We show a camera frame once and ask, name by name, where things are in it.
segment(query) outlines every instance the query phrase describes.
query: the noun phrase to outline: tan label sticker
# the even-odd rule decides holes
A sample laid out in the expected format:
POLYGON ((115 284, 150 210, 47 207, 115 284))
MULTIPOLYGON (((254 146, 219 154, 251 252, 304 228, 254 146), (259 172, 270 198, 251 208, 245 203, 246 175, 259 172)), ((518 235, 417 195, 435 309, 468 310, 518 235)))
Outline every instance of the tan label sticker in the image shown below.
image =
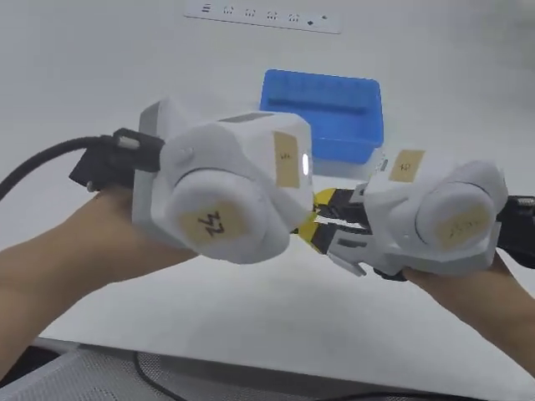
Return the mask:
POLYGON ((424 158, 424 150, 402 150, 395 159, 390 181, 412 182, 424 158))
POLYGON ((277 186, 280 188, 299 188, 299 149, 298 140, 293 135, 273 132, 275 139, 275 165, 277 167, 277 186))
POLYGON ((448 250, 485 232, 490 224, 490 215, 485 206, 479 204, 439 224, 436 236, 442 247, 448 250))
POLYGON ((234 240, 247 233, 242 214, 231 202, 183 213, 178 222, 190 241, 201 246, 220 240, 234 240))

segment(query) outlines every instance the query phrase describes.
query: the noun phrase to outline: blue container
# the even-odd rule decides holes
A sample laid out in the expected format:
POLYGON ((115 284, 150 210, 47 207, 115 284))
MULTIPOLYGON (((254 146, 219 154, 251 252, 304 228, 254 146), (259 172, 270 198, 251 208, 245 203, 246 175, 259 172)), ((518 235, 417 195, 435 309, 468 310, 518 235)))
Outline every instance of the blue container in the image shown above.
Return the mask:
POLYGON ((380 87, 373 79, 270 69, 260 110, 307 120, 315 158, 363 165, 384 141, 380 87))

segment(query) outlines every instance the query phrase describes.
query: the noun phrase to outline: white desk surface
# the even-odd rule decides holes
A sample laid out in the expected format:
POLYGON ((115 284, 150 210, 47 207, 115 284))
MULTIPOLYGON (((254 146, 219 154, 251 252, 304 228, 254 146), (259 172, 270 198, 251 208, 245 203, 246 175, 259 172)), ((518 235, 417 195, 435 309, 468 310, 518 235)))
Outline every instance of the white desk surface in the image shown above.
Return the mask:
MULTIPOLYGON (((191 96, 192 107, 199 93, 254 105, 263 72, 278 68, 378 79, 386 149, 491 157, 512 193, 535 193, 534 16, 517 2, 270 2, 339 13, 338 36, 185 20, 182 3, 2 2, 0 175, 60 140, 135 129, 167 94, 191 96)), ((0 204, 0 248, 88 198, 67 179, 77 158, 43 167, 0 204)), ((535 292, 535 272, 510 266, 535 292)), ((481 398, 535 394, 526 373, 425 293, 353 277, 299 240, 257 266, 198 258, 107 287, 43 335, 481 398)))

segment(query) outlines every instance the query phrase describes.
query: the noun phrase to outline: wall outlet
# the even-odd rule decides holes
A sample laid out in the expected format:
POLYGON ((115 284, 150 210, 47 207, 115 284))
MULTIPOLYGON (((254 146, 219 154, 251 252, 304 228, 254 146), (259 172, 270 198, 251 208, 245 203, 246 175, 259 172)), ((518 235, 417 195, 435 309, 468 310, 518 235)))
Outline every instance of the wall outlet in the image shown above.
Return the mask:
POLYGON ((184 16, 263 27, 298 29, 321 33, 342 33, 340 18, 331 13, 307 13, 232 0, 186 0, 184 16))

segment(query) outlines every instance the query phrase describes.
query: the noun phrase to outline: white led light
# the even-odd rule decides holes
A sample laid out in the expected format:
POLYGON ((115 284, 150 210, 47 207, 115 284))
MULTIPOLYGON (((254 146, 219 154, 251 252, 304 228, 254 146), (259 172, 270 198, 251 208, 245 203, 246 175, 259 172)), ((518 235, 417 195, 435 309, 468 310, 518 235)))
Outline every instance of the white led light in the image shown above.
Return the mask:
POLYGON ((303 173, 308 175, 310 172, 310 165, 308 164, 308 155, 305 153, 303 155, 303 173))

